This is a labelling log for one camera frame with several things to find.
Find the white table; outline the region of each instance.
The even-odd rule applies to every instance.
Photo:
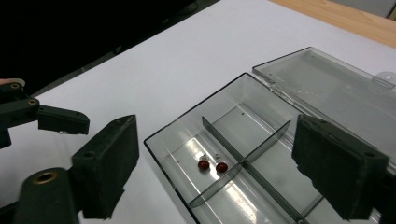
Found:
[[[39,95],[42,105],[87,115],[90,133],[39,131],[36,122],[9,129],[13,144],[0,150],[0,206],[18,200],[29,175],[68,169],[70,157],[111,120],[136,114],[140,159],[105,223],[193,223],[143,141],[252,66],[306,47],[373,75],[396,72],[396,49],[265,0],[222,0]]]

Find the box lid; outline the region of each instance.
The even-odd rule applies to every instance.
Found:
[[[305,114],[332,121],[396,162],[396,75],[372,76],[307,48],[253,67],[253,74]]]

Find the wooden surface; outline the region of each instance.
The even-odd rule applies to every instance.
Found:
[[[396,48],[396,21],[327,0],[270,1]]]

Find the red bead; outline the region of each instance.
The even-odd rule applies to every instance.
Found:
[[[224,162],[219,162],[219,164],[216,166],[216,171],[219,173],[224,173],[228,170],[228,165]]]
[[[198,161],[198,168],[202,171],[209,169],[210,164],[208,161]]]

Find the white surface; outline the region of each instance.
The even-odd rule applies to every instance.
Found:
[[[136,114],[141,155],[113,218],[80,222],[192,223],[144,139],[254,65],[310,46],[370,74],[396,72],[396,49],[268,1],[222,0],[38,96],[42,105],[87,115],[90,134],[39,131],[36,122],[10,129],[13,144],[0,150],[0,206],[18,199],[29,175],[69,168],[111,120]]]

